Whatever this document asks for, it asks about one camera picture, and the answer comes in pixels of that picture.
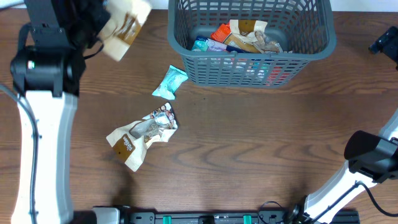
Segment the beige snack pouch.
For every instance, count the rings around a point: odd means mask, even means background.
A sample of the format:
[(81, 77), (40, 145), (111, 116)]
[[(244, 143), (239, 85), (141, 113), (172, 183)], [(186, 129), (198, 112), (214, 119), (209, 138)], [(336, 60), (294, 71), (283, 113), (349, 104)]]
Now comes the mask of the beige snack pouch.
[(231, 19), (229, 21), (231, 33), (243, 44), (253, 46), (259, 53), (287, 53), (276, 39), (266, 35), (266, 27), (267, 22), (260, 20)]
[(146, 0), (109, 0), (105, 9), (110, 19), (99, 32), (103, 52), (120, 61), (128, 51), (152, 10)]
[(168, 142), (178, 129), (170, 103), (166, 103), (139, 121), (115, 129), (106, 140), (117, 157), (132, 171), (143, 164), (155, 142)]

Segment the teal snack packet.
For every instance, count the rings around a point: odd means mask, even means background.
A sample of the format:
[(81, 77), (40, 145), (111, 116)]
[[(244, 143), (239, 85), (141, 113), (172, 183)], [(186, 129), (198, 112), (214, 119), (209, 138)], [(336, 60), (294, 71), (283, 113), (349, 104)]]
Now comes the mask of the teal snack packet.
[(171, 65), (159, 86), (152, 92), (152, 96), (159, 96), (166, 100), (175, 99), (175, 91), (188, 80), (187, 73)]

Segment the multicolour tissue pack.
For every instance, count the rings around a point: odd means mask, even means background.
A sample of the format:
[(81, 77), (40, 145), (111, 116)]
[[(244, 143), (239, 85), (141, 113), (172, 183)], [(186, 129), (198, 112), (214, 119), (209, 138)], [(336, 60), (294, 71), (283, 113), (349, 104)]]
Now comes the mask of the multicolour tissue pack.
[[(204, 36), (197, 36), (196, 40), (193, 43), (192, 52), (237, 52), (237, 53), (250, 53), (248, 51), (242, 50), (235, 46), (229, 46), (226, 44), (222, 44), (215, 40), (209, 39)], [(215, 66), (221, 63), (222, 58), (211, 58), (210, 63), (211, 66)], [(225, 68), (232, 68), (234, 65), (235, 58), (226, 58), (223, 59), (223, 65)], [(235, 63), (236, 69), (244, 69), (246, 65), (246, 59), (239, 58), (238, 61)], [(250, 63), (250, 66), (247, 67), (247, 72), (255, 72), (259, 68), (259, 62)], [(268, 72), (270, 69), (270, 65), (263, 65), (259, 69), (259, 74), (257, 76), (263, 77), (265, 72)]]

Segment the orange cracker sleeve package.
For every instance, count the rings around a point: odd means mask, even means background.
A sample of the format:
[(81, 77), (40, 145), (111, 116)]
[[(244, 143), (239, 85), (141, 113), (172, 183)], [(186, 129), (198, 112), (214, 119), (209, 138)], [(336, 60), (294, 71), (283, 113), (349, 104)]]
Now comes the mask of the orange cracker sleeve package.
[[(250, 52), (250, 53), (231, 52), (230, 58), (236, 59), (234, 61), (234, 65), (232, 66), (232, 68), (225, 68), (223, 65), (223, 59), (221, 60), (220, 64), (222, 64), (223, 68), (221, 69), (220, 83), (222, 85), (280, 86), (287, 79), (288, 76), (283, 72), (284, 66), (278, 65), (277, 60), (271, 58), (272, 56), (276, 56), (279, 53), (262, 54), (259, 53), (253, 46), (249, 44), (243, 44), (231, 33), (231, 30), (229, 28), (229, 22), (221, 24), (219, 28), (217, 28), (217, 30), (215, 30), (210, 35), (210, 38), (222, 44), (235, 46), (242, 50)], [(244, 69), (236, 69), (235, 67), (235, 63), (238, 61), (239, 58), (246, 59), (245, 61), (246, 65)], [(259, 68), (255, 72), (249, 73), (247, 72), (248, 70), (247, 67), (250, 66), (250, 63), (253, 62), (259, 62), (260, 63)], [(269, 71), (265, 72), (263, 77), (257, 76), (257, 74), (259, 74), (259, 69), (263, 65), (270, 65)]]

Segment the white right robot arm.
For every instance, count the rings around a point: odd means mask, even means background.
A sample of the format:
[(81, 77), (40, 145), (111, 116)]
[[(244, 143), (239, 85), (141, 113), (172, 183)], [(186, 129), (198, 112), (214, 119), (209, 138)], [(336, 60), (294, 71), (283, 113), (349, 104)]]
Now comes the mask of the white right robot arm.
[(349, 139), (341, 168), (316, 192), (304, 198), (291, 213), (294, 223), (331, 223), (336, 214), (362, 192), (384, 215), (370, 188), (397, 178), (397, 113), (374, 135), (356, 131)]

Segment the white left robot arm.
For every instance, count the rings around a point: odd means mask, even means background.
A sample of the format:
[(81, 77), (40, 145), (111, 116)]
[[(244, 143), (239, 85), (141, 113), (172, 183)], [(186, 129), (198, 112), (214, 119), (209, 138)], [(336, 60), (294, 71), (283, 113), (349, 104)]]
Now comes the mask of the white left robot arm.
[(85, 51), (109, 21), (102, 1), (26, 1), (30, 21), (10, 64), (21, 118), (21, 169), (12, 223), (70, 223), (70, 138)]

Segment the dark grey plastic basket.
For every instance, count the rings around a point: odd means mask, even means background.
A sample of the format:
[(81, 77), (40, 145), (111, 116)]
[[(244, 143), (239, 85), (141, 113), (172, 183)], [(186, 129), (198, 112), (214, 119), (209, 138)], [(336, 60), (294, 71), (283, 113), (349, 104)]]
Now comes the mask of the dark grey plastic basket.
[[(198, 36), (209, 37), (231, 19), (267, 22), (265, 34), (281, 53), (194, 52)], [(201, 86), (278, 88), (308, 63), (334, 51), (336, 34), (329, 1), (170, 0), (168, 40), (191, 81)]]

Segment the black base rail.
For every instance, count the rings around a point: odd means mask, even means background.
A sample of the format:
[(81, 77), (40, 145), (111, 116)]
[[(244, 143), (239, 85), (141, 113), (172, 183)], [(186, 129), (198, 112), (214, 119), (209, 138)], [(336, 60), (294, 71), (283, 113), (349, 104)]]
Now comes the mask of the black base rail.
[(93, 207), (77, 211), (71, 223), (115, 224), (282, 224), (320, 223), (297, 212), (289, 214), (283, 208), (270, 208), (257, 212), (216, 213), (158, 213), (155, 210), (135, 210), (129, 206)]

